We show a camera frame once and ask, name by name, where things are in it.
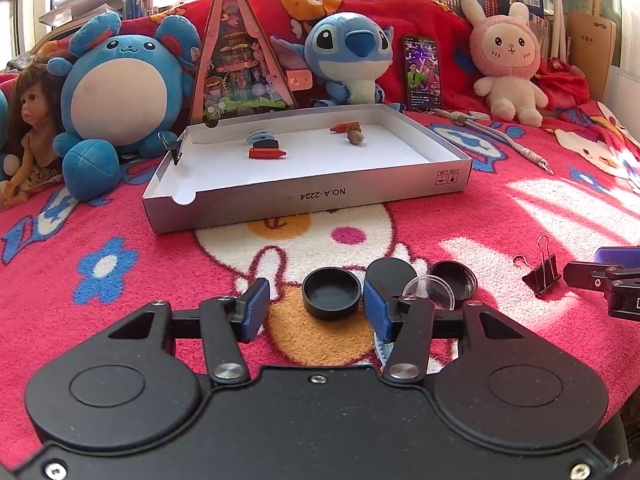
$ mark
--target binder clip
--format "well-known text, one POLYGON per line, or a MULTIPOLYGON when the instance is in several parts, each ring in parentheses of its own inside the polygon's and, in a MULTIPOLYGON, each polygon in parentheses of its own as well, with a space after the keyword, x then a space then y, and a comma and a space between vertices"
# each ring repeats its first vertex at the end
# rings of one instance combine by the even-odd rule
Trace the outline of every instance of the binder clip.
POLYGON ((182 138, 178 138, 173 142, 169 142, 164 134, 164 132, 158 132, 158 137, 164 144, 164 148, 167 152, 171 153, 171 158, 174 160, 174 165, 178 165, 178 161, 182 156, 182 138))
POLYGON ((513 265, 524 269, 529 269, 529 273, 522 277, 522 281, 533 290, 536 298, 542 298, 545 293, 557 282, 562 276, 558 273, 556 265, 556 255, 549 254, 549 238, 546 235, 540 235, 538 238, 538 248, 540 249, 541 263, 535 269, 531 269, 527 259, 518 254, 513 257, 513 265), (545 248, 542 248, 542 238, 545 239, 545 248))

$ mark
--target cable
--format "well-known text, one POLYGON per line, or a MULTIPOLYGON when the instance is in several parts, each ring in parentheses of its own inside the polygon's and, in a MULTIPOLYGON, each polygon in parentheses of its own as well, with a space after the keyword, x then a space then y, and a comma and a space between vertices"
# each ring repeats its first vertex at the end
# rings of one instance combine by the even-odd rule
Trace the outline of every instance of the cable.
POLYGON ((537 167, 542 168, 549 174, 554 174, 553 170, 549 167, 549 163, 539 156, 536 152, 526 148, 522 144, 517 143, 515 140, 511 139, 510 136, 504 134, 494 128, 490 128, 488 126, 483 126, 482 124, 478 124, 471 119, 470 116, 463 114, 462 112, 447 112, 446 110, 440 110, 439 108, 434 108, 431 110, 431 113, 438 115, 440 117, 444 117, 445 119, 449 119, 453 123, 458 126, 469 126, 471 129, 487 134, 488 136, 493 137, 494 139, 500 140, 500 142, 504 142, 511 146, 516 152, 522 155, 524 158, 533 162, 537 167))

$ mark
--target stitch plush toy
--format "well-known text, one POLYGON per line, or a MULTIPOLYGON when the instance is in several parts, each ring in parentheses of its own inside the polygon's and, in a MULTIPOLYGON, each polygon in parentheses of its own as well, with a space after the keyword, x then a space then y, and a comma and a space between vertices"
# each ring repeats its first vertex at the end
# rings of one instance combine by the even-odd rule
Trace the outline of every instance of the stitch plush toy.
POLYGON ((285 69, 308 69, 326 81, 331 98, 313 106, 373 104, 385 98, 376 79, 391 65, 393 36, 393 27, 382 30, 362 14, 340 12, 318 22, 304 45, 273 36, 271 44, 285 69))
MULTIPOLYGON (((6 116, 8 108, 6 98, 0 90, 0 150, 2 150, 6 142, 6 116)), ((0 153, 0 183, 9 180, 10 176, 14 176, 18 168, 20 168, 20 159, 18 157, 0 153)))
POLYGON ((462 0, 462 10, 474 26, 471 57, 486 76, 474 84, 476 94, 486 97, 492 115, 540 127, 536 106, 546 107, 548 98, 530 81, 540 66, 540 46, 529 28, 529 9, 516 2, 508 16, 486 18, 478 1, 462 0))
POLYGON ((193 91, 193 70, 200 39, 182 16, 167 16, 153 38, 118 36, 120 18, 105 12, 76 32, 71 64, 57 57, 47 69, 66 75, 60 103, 65 132, 53 148, 71 195, 92 200, 120 180, 118 154, 146 158, 166 151, 176 139, 169 132, 193 91))

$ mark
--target doll hair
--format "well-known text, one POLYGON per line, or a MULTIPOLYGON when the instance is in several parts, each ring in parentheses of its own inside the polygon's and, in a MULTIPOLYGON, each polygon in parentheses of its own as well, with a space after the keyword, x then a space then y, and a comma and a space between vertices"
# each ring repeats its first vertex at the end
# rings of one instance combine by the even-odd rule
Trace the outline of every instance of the doll hair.
POLYGON ((42 92, 49 104, 49 113, 53 116, 56 133, 62 133, 62 114, 60 111, 60 92, 64 78, 53 76, 47 71, 46 59, 35 59, 28 64, 16 78, 9 97, 9 113, 7 121, 7 146, 11 153, 22 156, 22 138, 32 126, 22 120, 22 103, 20 98, 33 85, 41 83, 42 92))

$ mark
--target pink bunny plush toy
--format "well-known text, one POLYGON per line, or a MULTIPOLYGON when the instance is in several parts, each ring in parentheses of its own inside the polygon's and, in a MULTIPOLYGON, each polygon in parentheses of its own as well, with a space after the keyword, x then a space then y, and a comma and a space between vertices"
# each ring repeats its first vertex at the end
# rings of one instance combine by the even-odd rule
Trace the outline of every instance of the pink bunny plush toy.
POLYGON ((508 16, 485 17, 476 0, 462 0, 462 10, 474 30, 469 39, 471 57, 485 76, 474 91, 486 97, 491 114, 505 121, 515 116, 521 124, 540 127, 548 98, 530 79, 540 66, 540 45, 529 28, 529 9, 516 2, 508 16))

